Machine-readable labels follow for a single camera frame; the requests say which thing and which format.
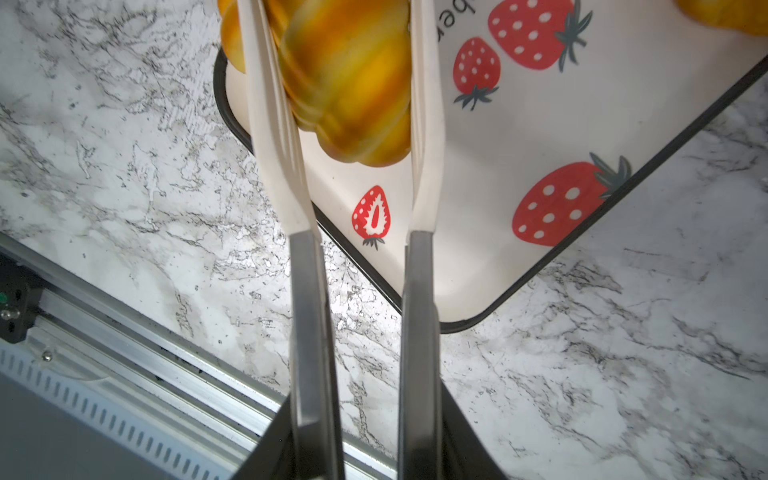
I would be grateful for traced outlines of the long twisted bread loaf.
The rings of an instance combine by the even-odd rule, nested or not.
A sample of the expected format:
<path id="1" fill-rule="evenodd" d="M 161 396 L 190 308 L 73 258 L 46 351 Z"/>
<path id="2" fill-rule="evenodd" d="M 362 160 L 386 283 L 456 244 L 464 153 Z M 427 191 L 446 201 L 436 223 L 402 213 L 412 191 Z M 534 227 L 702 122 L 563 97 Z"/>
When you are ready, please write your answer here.
<path id="1" fill-rule="evenodd" d="M 767 0 L 676 0 L 677 7 L 703 25 L 767 35 Z"/>

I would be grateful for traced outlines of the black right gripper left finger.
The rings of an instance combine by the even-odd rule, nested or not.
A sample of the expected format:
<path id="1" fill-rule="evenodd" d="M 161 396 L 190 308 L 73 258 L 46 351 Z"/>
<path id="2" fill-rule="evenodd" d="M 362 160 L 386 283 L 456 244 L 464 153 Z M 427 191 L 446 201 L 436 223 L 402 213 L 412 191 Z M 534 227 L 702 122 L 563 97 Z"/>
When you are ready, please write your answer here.
<path id="1" fill-rule="evenodd" d="M 294 479 L 291 396 L 288 395 L 232 480 Z"/>

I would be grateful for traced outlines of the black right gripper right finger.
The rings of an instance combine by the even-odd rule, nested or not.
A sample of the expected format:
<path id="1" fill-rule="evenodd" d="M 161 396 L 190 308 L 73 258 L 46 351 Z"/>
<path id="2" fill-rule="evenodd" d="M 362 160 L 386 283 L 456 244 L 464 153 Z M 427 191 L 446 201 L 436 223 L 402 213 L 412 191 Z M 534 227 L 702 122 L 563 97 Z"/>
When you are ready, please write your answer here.
<path id="1" fill-rule="evenodd" d="M 444 383 L 441 394 L 443 478 L 506 480 Z"/>

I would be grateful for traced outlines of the striped croissant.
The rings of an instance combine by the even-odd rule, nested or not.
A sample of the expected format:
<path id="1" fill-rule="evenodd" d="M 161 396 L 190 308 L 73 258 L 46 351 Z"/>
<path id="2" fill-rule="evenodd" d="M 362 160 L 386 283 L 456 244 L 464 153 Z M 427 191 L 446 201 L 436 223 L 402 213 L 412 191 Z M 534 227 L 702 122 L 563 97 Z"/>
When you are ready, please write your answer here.
<path id="1" fill-rule="evenodd" d="M 221 45 L 229 63 L 239 72 L 245 73 L 242 32 L 239 22 L 237 0 L 218 0 L 221 16 Z"/>
<path id="2" fill-rule="evenodd" d="M 411 136 L 407 1 L 267 1 L 297 125 L 343 163 L 386 167 Z"/>

